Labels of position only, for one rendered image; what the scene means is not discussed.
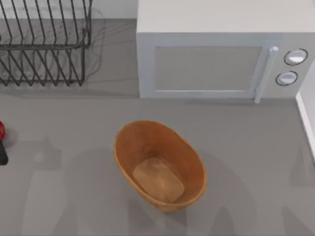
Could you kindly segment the brown woven basket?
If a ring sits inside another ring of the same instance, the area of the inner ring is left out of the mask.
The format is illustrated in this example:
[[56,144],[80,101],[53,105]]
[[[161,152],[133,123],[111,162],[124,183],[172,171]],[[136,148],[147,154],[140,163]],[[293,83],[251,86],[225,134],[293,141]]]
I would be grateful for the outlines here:
[[135,120],[125,124],[115,136],[113,156],[128,184],[160,211],[184,209],[205,192],[207,174],[200,156],[163,123]]

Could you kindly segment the pale microwave oven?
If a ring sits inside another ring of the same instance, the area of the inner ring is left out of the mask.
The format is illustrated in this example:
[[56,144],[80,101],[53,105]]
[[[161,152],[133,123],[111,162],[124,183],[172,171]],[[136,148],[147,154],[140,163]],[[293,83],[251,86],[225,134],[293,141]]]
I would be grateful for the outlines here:
[[[139,0],[137,30],[166,33],[279,33],[283,36],[263,98],[294,98],[315,65],[315,0]],[[287,52],[305,49],[299,65],[285,64]],[[279,86],[288,71],[297,81]]]

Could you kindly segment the microwave oven door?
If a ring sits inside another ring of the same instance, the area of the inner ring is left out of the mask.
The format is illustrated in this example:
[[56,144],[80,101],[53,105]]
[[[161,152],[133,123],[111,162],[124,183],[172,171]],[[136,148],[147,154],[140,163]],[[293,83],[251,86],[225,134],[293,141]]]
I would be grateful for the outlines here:
[[140,97],[253,99],[282,38],[279,33],[139,32]]

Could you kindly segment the small microwave knob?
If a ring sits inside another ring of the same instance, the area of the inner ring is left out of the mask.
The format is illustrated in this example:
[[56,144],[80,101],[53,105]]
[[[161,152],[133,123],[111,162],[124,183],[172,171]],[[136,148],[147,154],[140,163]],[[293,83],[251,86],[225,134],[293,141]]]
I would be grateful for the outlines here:
[[289,86],[294,84],[298,79],[298,74],[294,71],[288,71],[279,74],[275,81],[279,86]]

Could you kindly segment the large microwave knob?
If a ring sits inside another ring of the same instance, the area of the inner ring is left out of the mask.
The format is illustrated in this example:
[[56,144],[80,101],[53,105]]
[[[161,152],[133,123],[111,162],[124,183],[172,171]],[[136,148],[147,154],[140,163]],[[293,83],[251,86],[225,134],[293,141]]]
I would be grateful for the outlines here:
[[302,64],[308,58],[308,52],[305,49],[289,51],[284,56],[284,62],[290,66]]

